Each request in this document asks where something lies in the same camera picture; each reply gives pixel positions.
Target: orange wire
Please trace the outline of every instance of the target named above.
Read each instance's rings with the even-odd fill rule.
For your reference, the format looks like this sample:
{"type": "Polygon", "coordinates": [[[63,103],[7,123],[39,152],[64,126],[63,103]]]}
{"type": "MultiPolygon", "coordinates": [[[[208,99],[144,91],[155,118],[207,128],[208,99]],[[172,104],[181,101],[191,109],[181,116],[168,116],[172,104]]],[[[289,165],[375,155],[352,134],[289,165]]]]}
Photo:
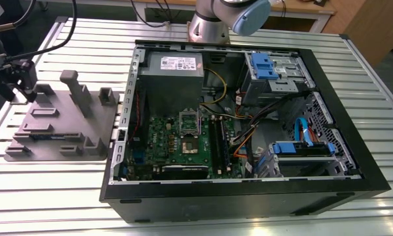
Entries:
{"type": "Polygon", "coordinates": [[[239,153],[239,150],[241,149],[241,147],[243,147],[243,145],[245,144],[245,142],[248,142],[248,140],[249,140],[251,136],[253,135],[253,133],[255,133],[255,129],[253,129],[252,133],[248,135],[248,137],[244,139],[244,141],[241,142],[239,148],[236,149],[236,151],[235,151],[235,153],[233,153],[233,156],[240,155],[240,154],[237,154],[237,153],[239,153]]]}
{"type": "Polygon", "coordinates": [[[237,117],[245,117],[245,116],[243,116],[243,115],[239,114],[239,109],[240,109],[240,107],[241,107],[240,105],[236,106],[236,111],[235,111],[236,116],[237,116],[237,117]]]}

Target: blue plastic latch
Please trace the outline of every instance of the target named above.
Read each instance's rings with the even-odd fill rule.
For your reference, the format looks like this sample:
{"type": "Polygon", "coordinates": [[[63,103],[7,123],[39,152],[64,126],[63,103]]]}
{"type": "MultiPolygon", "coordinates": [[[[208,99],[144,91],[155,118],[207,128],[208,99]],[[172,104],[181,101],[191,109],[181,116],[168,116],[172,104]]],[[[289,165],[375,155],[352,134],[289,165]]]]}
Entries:
{"type": "Polygon", "coordinates": [[[136,162],[136,164],[144,164],[145,162],[145,153],[141,150],[135,150],[132,152],[132,158],[136,162]]]}
{"type": "Polygon", "coordinates": [[[256,79],[277,80],[279,75],[273,69],[273,62],[267,53],[252,53],[252,64],[256,70],[256,79]]]}
{"type": "Polygon", "coordinates": [[[273,144],[275,154],[279,154],[281,152],[279,144],[273,144]]]}
{"type": "Polygon", "coordinates": [[[264,162],[267,161],[265,155],[261,157],[260,161],[256,164],[255,172],[259,172],[259,168],[263,166],[264,162]]]}
{"type": "Polygon", "coordinates": [[[331,154],[333,155],[335,152],[336,152],[336,149],[335,149],[335,145],[333,145],[333,143],[328,143],[328,148],[329,148],[329,152],[331,152],[331,154]]]}
{"type": "Polygon", "coordinates": [[[279,143],[283,153],[296,153],[296,148],[293,143],[279,143]]]}

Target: robotic arm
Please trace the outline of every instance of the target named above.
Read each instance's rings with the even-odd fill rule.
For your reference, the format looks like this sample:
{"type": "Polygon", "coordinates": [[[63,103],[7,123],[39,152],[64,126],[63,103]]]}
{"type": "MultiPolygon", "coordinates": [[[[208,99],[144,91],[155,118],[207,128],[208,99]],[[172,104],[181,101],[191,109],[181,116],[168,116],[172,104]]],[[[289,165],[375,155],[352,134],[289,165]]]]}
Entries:
{"type": "Polygon", "coordinates": [[[188,37],[199,43],[228,43],[229,28],[240,36],[253,34],[271,12],[268,0],[197,0],[188,37]]]}

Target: floor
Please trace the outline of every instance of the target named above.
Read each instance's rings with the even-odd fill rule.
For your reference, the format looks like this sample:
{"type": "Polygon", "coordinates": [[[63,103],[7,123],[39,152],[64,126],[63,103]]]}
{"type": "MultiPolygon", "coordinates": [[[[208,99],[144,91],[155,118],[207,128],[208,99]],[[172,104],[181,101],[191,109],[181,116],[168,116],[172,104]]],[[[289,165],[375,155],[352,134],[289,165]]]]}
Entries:
{"type": "MultiPolygon", "coordinates": [[[[21,2],[23,7],[27,8],[28,2],[21,2]]],[[[48,31],[52,27],[55,19],[57,16],[71,16],[72,6],[68,3],[55,3],[48,4],[48,11],[43,12],[39,7],[36,7],[32,15],[29,17],[28,23],[16,29],[21,42],[24,44],[24,51],[29,52],[37,49],[40,43],[43,42],[48,31]]],[[[172,15],[176,16],[176,23],[184,24],[192,19],[193,12],[173,10],[172,15]]],[[[135,21],[135,12],[131,7],[117,7],[117,6],[96,6],[96,5],[79,5],[79,17],[80,18],[93,18],[93,19],[108,19],[108,20],[125,20],[135,21]]],[[[149,22],[164,22],[165,16],[160,10],[148,9],[147,18],[149,22]]],[[[393,52],[391,52],[384,61],[375,68],[376,72],[385,82],[389,90],[393,93],[393,52]]]]}

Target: metal table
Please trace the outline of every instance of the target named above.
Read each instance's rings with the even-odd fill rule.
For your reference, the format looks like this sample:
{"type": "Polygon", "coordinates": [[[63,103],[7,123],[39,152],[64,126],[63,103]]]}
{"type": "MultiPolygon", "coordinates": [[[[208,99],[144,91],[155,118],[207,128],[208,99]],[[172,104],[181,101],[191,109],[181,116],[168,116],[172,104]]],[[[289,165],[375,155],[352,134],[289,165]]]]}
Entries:
{"type": "MultiPolygon", "coordinates": [[[[72,21],[55,23],[41,48],[59,44],[72,21]]],[[[152,29],[140,22],[79,19],[68,45],[35,58],[40,81],[64,88],[64,69],[79,71],[89,90],[124,91],[136,39],[187,40],[185,25],[152,29]]],[[[348,109],[392,191],[351,202],[317,216],[127,224],[99,202],[105,161],[5,162],[4,150],[28,105],[0,112],[0,233],[125,235],[393,235],[393,96],[352,42],[337,35],[261,30],[231,32],[233,44],[312,49],[348,109]]]]}

